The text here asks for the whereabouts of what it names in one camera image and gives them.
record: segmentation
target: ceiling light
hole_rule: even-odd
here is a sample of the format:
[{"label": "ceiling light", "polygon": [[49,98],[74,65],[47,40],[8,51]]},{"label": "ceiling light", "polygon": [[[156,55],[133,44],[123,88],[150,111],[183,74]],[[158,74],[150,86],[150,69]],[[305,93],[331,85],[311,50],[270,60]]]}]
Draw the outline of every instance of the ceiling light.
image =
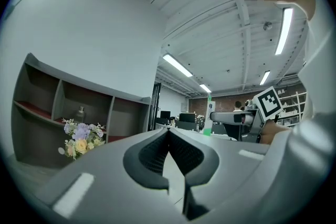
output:
[{"label": "ceiling light", "polygon": [[163,59],[165,59],[168,63],[170,63],[172,66],[177,68],[179,71],[181,71],[183,74],[185,74],[188,78],[192,77],[193,74],[191,74],[188,70],[186,70],[183,65],[181,65],[178,61],[176,61],[171,55],[166,54],[163,56]]},{"label": "ceiling light", "polygon": [[211,90],[209,90],[206,85],[202,84],[202,85],[199,85],[199,86],[201,86],[206,92],[211,93]]},{"label": "ceiling light", "polygon": [[267,80],[269,74],[271,73],[271,71],[266,71],[265,74],[264,74],[264,77],[263,79],[261,80],[261,83],[260,85],[263,85],[265,83],[265,81]]},{"label": "ceiling light", "polygon": [[282,15],[281,33],[275,55],[279,55],[282,53],[282,50],[285,47],[285,43],[288,37],[290,23],[292,21],[293,9],[285,8],[283,11],[284,13]]}]

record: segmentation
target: ceiling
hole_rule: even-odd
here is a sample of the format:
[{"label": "ceiling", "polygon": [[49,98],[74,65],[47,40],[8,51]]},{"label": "ceiling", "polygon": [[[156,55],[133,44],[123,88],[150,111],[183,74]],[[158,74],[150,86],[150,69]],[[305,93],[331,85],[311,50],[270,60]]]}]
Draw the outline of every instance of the ceiling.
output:
[{"label": "ceiling", "polygon": [[[282,9],[287,6],[245,0],[147,0],[168,18],[156,82],[191,98],[238,94],[279,85],[303,65],[308,32],[305,14],[294,14],[285,48],[275,56]],[[272,29],[264,30],[265,22]],[[193,76],[187,78],[162,56],[170,53]],[[270,76],[263,87],[264,72]],[[298,79],[287,82],[297,83]]]}]

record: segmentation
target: brick wall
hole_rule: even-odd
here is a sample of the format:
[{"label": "brick wall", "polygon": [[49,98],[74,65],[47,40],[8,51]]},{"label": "brick wall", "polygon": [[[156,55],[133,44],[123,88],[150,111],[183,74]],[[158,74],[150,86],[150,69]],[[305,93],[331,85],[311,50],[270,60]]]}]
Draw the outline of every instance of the brick wall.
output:
[{"label": "brick wall", "polygon": [[[291,86],[287,88],[285,96],[293,95],[296,92],[302,93],[305,92],[305,88],[302,84],[298,84],[295,86]],[[253,96],[259,92],[253,92],[248,94],[239,94],[239,95],[230,95],[224,97],[212,97],[212,101],[216,102],[216,110],[217,112],[231,112],[234,109],[235,102],[240,101],[242,106],[245,106],[245,101],[248,99],[252,99]],[[207,98],[200,98],[200,99],[189,99],[189,112],[196,112],[196,115],[205,115],[206,114],[206,105],[207,105]]]}]

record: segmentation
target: gray shelf unit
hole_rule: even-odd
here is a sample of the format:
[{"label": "gray shelf unit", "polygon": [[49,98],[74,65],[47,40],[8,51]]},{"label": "gray shelf unit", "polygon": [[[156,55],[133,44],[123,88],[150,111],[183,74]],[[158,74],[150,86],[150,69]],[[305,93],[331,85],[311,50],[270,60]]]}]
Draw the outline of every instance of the gray shelf unit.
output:
[{"label": "gray shelf unit", "polygon": [[62,118],[80,106],[85,123],[105,125],[106,142],[146,132],[151,98],[138,97],[80,79],[28,54],[19,73],[12,106],[12,137],[18,161],[62,168],[72,160],[58,153],[69,136]]}]

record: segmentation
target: white reflective strip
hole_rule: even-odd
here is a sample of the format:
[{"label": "white reflective strip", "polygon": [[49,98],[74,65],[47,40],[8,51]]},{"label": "white reflective strip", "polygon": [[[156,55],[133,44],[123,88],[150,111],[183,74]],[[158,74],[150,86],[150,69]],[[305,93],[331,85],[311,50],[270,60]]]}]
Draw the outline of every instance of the white reflective strip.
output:
[{"label": "white reflective strip", "polygon": [[263,154],[258,154],[258,153],[254,153],[254,152],[246,151],[246,150],[240,150],[238,153],[241,156],[252,158],[252,159],[257,159],[259,161],[262,161],[265,157]]},{"label": "white reflective strip", "polygon": [[68,191],[54,204],[53,210],[61,216],[69,219],[72,213],[79,206],[93,181],[93,175],[87,173],[81,174]]}]

